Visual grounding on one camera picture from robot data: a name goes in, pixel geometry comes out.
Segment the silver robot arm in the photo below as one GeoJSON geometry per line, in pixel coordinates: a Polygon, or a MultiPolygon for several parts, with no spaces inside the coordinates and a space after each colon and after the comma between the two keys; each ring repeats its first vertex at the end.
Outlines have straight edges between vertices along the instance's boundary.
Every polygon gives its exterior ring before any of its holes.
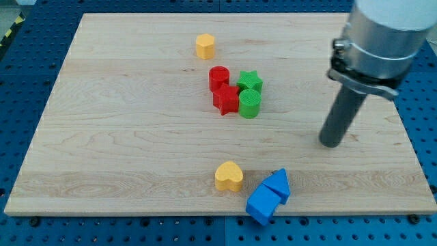
{"type": "Polygon", "coordinates": [[[435,25],[436,0],[355,0],[333,40],[328,77],[342,84],[338,98],[393,100],[435,25]]]}

